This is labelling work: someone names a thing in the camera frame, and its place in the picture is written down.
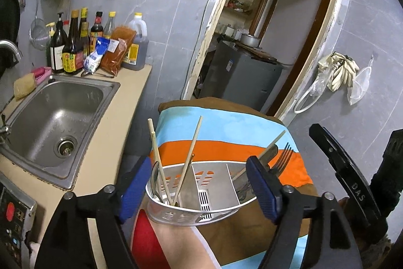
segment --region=beige countertop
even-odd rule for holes
[[[94,194],[105,185],[115,183],[130,124],[150,71],[150,65],[146,65],[140,71],[122,68],[118,76],[113,79],[114,82],[120,83],[120,88],[106,109],[88,145],[73,188],[77,196]],[[110,80],[100,76],[90,78]],[[13,100],[5,108],[5,115],[8,117],[16,106],[17,102]],[[39,180],[1,154],[0,171],[38,203],[33,240],[40,242],[54,210],[66,191]],[[95,222],[92,219],[89,221],[98,268],[106,268]]]

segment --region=white utensil basket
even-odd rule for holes
[[[163,168],[169,193],[174,198],[184,164]],[[231,176],[245,168],[245,162],[203,161],[193,162],[186,174],[178,197],[179,206],[168,205],[164,186],[157,186],[161,203],[154,198],[151,182],[146,192],[150,199],[147,204],[149,217],[157,223],[198,226],[213,223],[233,215],[242,206],[256,199],[252,192],[239,202]]]

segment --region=sponge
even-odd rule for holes
[[[29,95],[36,88],[35,76],[33,73],[28,73],[14,82],[14,97],[15,100],[20,100]]]

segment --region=sink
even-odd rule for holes
[[[41,180],[71,190],[92,135],[118,82],[50,76],[7,120],[0,152]]]

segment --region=sink drain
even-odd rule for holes
[[[70,156],[74,151],[76,144],[77,141],[74,137],[61,138],[55,147],[56,154],[64,158]]]

